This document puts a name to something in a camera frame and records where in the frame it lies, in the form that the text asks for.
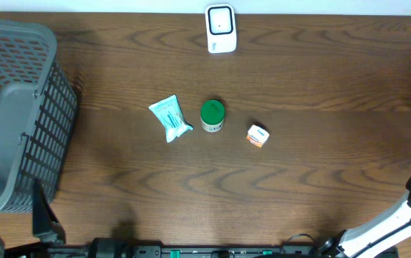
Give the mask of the green toilet tissue pack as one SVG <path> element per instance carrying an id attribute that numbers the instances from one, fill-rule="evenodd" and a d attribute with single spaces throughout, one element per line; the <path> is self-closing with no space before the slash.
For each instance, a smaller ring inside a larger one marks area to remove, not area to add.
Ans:
<path id="1" fill-rule="evenodd" d="M 193 126 L 186 123 L 176 95 L 152 104 L 149 110 L 154 113 L 165 129 L 166 141 L 172 142 Z"/>

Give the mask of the green lid jar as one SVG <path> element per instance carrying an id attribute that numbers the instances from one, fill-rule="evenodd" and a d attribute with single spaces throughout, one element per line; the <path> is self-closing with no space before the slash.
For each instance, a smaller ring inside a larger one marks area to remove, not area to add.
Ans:
<path id="1" fill-rule="evenodd" d="M 224 124 L 226 110 L 218 100 L 208 100 L 203 103 L 200 110 L 202 128 L 209 132 L 218 132 Z"/>

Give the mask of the orange snack box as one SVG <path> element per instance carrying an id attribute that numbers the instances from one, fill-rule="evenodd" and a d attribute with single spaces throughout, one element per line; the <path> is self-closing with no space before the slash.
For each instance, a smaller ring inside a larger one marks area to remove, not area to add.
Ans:
<path id="1" fill-rule="evenodd" d="M 269 133 L 262 127 L 257 125 L 252 125 L 247 132 L 246 140 L 248 140 L 253 145 L 261 148 L 266 141 L 269 139 Z"/>

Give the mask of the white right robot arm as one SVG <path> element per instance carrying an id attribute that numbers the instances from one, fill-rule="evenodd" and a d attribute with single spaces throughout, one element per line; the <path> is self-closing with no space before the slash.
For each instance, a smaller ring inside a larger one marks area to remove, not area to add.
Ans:
<path id="1" fill-rule="evenodd" d="M 373 220 L 342 231 L 319 248 L 323 257 L 376 257 L 411 237 L 411 177 L 403 197 Z"/>

